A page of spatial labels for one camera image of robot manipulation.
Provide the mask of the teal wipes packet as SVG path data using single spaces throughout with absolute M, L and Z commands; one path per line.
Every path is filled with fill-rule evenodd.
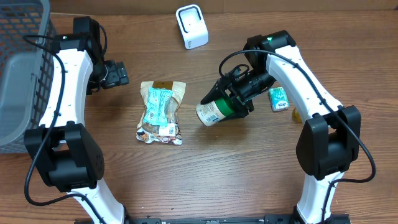
M 166 107 L 172 97 L 172 90 L 149 88 L 144 122 L 153 126 L 166 126 Z

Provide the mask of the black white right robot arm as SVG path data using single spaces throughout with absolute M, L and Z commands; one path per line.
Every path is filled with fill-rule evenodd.
M 358 158 L 360 112 L 335 99 L 307 67 L 285 30 L 248 38 L 242 53 L 247 63 L 222 73 L 196 107 L 206 126 L 246 117 L 252 99 L 280 83 L 301 117 L 296 145 L 305 172 L 302 196 L 291 215 L 266 215 L 266 223 L 348 223 L 347 215 L 330 211 L 337 181 Z

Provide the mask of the green lid jar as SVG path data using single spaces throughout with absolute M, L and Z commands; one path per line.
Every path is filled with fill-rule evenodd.
M 228 98 L 219 98 L 205 105 L 198 104 L 196 112 L 199 120 L 205 126 L 212 126 L 234 114 L 234 109 Z

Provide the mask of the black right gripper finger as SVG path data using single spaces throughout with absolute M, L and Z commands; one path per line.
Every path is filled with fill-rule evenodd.
M 200 101 L 200 104 L 205 105 L 220 98 L 230 100 L 230 96 L 226 93 L 226 90 L 228 89 L 230 84 L 230 81 L 226 81 L 224 79 L 217 80 L 209 93 Z
M 223 100 L 232 113 L 228 113 L 224 120 L 245 118 L 250 112 L 254 111 L 252 100 L 242 101 L 238 98 L 225 98 Z

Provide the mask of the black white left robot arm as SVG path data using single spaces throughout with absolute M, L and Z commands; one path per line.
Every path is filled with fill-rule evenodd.
M 86 96 L 100 89 L 127 85 L 122 62 L 105 60 L 106 32 L 89 16 L 73 20 L 73 32 L 49 38 L 43 48 L 53 58 L 49 101 L 38 128 L 28 129 L 24 145 L 32 158 L 24 184 L 26 200 L 35 206 L 74 198 L 90 216 L 90 223 L 129 223 L 125 206 L 111 193 L 104 179 L 104 157 L 85 128 Z M 29 194 L 34 170 L 43 182 L 63 196 L 37 202 Z

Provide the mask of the brown snack pouch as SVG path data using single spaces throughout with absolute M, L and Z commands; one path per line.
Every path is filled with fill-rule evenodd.
M 149 88 L 160 88 L 172 90 L 172 97 L 166 107 L 168 124 L 166 126 L 153 126 L 144 122 L 146 103 Z M 161 142 L 164 144 L 181 145 L 182 135 L 180 132 L 177 110 L 179 109 L 185 94 L 186 84 L 176 81 L 146 81 L 141 83 L 140 93 L 144 102 L 144 112 L 137 125 L 136 139 L 147 144 Z

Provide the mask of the yellow dish soap bottle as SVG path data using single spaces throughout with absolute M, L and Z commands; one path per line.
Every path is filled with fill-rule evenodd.
M 292 110 L 292 119 L 293 119 L 295 122 L 297 122 L 297 123 L 302 123 L 302 119 L 301 119 L 301 117 L 300 117 L 300 114 L 299 114 L 297 108 L 294 108 L 294 109 Z

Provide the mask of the teal tissue pack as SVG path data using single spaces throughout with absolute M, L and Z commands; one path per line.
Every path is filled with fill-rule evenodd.
M 268 95 L 273 112 L 287 110 L 290 107 L 287 94 L 282 87 L 270 88 Z

